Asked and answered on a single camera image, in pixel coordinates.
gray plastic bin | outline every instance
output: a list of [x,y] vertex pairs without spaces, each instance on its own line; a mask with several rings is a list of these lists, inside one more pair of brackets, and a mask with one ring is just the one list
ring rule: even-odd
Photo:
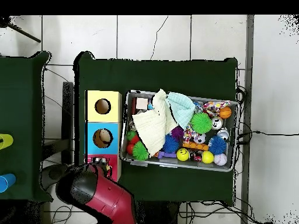
[[[132,165],[138,166],[147,166],[148,164],[155,164],[162,167],[186,167],[190,169],[204,169],[204,170],[213,170],[219,172],[228,172],[233,169],[235,163],[235,150],[237,143],[237,127],[239,126],[239,115],[240,115],[240,105],[235,101],[230,101],[229,107],[232,110],[232,114],[228,119],[223,120],[223,126],[226,127],[228,132],[230,133],[229,141],[227,141],[227,163],[223,166],[217,166],[214,162],[210,164],[205,164],[203,162],[195,162],[195,161],[185,161],[182,162],[177,158],[169,158],[163,157],[162,159],[158,159],[157,157],[151,157],[145,161],[135,160],[133,156],[129,155],[126,151],[128,140],[126,138],[126,133],[128,131],[128,123],[132,120],[131,116],[131,102],[132,98],[140,97],[140,98],[148,98],[151,99],[156,93],[154,92],[145,92],[138,90],[130,90],[126,93],[126,103],[124,106],[124,120],[123,120],[123,130],[121,134],[121,145],[120,145],[120,158],[126,162],[131,162]],[[223,100],[216,99],[206,99],[200,97],[190,97],[191,100],[198,100],[200,102],[219,102]],[[211,137],[216,134],[217,131],[211,130],[206,133],[206,141],[205,144],[208,144],[208,141]]]

yellow box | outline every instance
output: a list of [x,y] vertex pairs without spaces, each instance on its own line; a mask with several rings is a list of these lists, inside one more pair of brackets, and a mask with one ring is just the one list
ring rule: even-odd
[[87,90],[89,122],[121,122],[121,94],[114,91]]

dark green table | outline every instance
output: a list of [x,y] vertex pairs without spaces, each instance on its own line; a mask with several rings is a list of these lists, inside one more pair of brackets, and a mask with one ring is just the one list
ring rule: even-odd
[[0,150],[0,174],[13,173],[16,183],[1,199],[51,201],[40,188],[43,105],[41,76],[49,53],[31,58],[0,57],[0,133],[11,134],[12,146]]
[[[85,90],[119,91],[130,89],[183,93],[188,96],[235,100],[235,58],[225,61],[130,61],[93,59],[80,53],[75,71],[75,160],[84,161]],[[135,200],[199,201],[223,200],[232,205],[233,171],[216,172],[196,169],[133,166],[122,162],[119,183],[131,191]]]

green spiky ball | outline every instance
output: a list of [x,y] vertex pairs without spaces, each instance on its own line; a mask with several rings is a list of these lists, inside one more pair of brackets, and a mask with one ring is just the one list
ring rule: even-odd
[[212,121],[206,113],[195,114],[191,119],[191,125],[199,134],[207,133],[212,129]]
[[148,152],[145,146],[141,141],[137,142],[133,147],[133,156],[137,160],[146,160],[148,159]]

yellow smiley ball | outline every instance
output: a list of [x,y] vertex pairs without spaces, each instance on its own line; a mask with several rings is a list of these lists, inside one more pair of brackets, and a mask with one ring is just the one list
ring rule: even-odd
[[189,152],[185,148],[179,149],[176,153],[176,157],[184,162],[185,160],[189,159]]

